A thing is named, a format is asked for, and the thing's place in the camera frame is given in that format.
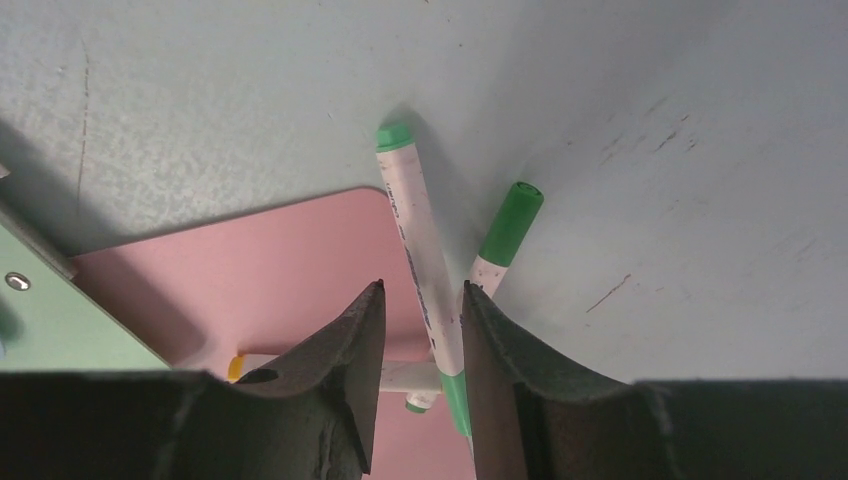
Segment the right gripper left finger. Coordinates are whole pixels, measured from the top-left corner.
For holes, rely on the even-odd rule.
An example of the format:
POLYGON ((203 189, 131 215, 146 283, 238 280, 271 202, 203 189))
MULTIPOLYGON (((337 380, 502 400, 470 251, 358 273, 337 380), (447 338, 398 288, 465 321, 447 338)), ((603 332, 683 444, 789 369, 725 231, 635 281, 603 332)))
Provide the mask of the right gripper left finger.
POLYGON ((1 377, 5 479, 359 479, 386 333, 369 284, 332 322, 229 383, 206 371, 1 377))

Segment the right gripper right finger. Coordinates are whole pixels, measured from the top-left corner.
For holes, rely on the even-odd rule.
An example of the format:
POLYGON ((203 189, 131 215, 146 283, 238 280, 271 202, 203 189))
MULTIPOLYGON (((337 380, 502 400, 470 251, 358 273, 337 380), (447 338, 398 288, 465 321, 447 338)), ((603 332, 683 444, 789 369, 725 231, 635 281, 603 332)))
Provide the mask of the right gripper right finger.
POLYGON ((466 283, 480 479, 843 479, 843 380, 626 384, 562 355, 466 283))

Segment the light green cap marker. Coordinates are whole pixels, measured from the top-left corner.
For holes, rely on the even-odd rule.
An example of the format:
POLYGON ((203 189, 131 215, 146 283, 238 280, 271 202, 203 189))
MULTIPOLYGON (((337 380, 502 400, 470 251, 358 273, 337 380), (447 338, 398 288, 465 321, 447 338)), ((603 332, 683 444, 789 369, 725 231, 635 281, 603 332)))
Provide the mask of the light green cap marker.
POLYGON ((451 288, 419 153, 400 122, 376 132, 376 158, 454 424, 471 436, 457 293, 451 288))

